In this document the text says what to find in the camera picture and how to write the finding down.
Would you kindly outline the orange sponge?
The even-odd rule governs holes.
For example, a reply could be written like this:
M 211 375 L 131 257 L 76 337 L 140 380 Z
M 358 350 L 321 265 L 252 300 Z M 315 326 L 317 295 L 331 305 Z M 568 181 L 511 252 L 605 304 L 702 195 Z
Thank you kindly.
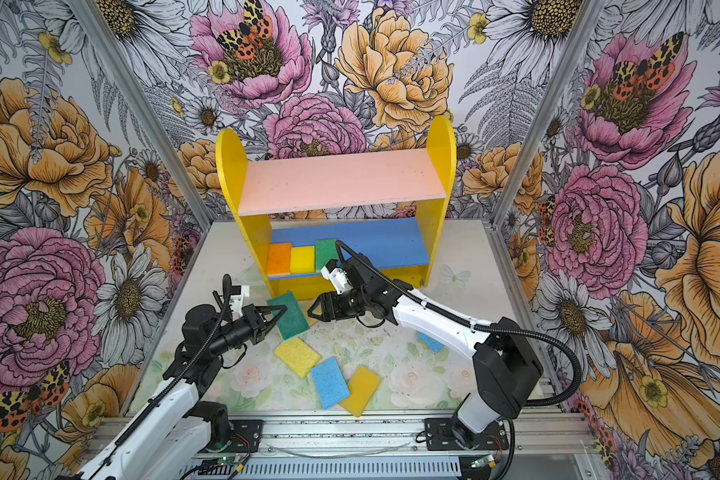
M 291 243 L 272 243 L 268 247 L 265 273 L 268 277 L 291 274 Z

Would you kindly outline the dark green sponge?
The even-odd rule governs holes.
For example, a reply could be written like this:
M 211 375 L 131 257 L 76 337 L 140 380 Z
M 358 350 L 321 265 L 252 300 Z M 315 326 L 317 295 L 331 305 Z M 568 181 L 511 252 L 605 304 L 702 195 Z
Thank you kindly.
M 310 326 L 306 317 L 292 292 L 269 299 L 267 304 L 270 307 L 283 306 L 286 308 L 285 313 L 277 322 L 277 328 L 283 341 L 298 337 L 309 330 Z

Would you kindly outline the light green sponge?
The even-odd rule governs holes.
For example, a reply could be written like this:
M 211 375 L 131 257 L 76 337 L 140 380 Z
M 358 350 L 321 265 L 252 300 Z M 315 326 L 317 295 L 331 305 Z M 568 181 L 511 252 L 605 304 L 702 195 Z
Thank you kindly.
M 316 240 L 314 245 L 315 253 L 315 271 L 320 272 L 331 260 L 337 260 L 338 254 L 335 245 L 335 239 Z

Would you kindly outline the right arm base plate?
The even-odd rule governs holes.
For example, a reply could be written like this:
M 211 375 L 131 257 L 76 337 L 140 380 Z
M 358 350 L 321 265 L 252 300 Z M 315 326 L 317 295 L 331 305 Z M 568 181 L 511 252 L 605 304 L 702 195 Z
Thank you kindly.
M 422 440 L 429 451 L 506 451 L 509 439 L 505 429 L 491 423 L 482 433 L 474 433 L 452 418 L 428 417 L 423 421 Z

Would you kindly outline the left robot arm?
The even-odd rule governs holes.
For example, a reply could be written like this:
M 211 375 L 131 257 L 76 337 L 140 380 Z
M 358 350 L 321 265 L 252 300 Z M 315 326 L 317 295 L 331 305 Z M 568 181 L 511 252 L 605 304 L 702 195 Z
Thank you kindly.
M 263 340 L 285 306 L 242 307 L 237 319 L 224 306 L 190 309 L 183 341 L 163 381 L 126 427 L 74 479 L 172 479 L 191 458 L 223 448 L 232 436 L 227 407 L 204 394 L 223 369 L 223 355 Z

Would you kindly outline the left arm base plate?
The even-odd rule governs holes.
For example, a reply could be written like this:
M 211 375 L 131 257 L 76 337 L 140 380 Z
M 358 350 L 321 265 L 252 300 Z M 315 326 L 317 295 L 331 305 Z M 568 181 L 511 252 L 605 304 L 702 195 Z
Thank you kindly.
M 214 423 L 206 453 L 252 454 L 259 450 L 264 422 L 258 419 L 231 419 Z

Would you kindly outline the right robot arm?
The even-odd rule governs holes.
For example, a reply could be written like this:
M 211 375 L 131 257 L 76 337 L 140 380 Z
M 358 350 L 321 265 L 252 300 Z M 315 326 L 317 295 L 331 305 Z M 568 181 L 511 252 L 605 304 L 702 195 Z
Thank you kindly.
M 474 448 L 489 426 L 516 419 L 528 403 L 543 368 L 527 332 L 513 320 L 464 316 L 412 285 L 388 278 L 363 255 L 330 260 L 321 275 L 332 289 L 318 296 L 309 317 L 332 322 L 369 314 L 422 333 L 471 362 L 476 387 L 451 419 L 452 437 L 459 446 Z

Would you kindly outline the bright yellow sponge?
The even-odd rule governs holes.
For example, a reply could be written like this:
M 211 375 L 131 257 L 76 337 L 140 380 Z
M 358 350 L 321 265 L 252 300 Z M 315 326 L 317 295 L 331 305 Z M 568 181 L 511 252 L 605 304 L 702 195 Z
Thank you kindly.
M 315 272 L 315 247 L 293 247 L 290 255 L 290 273 L 292 275 L 311 274 Z

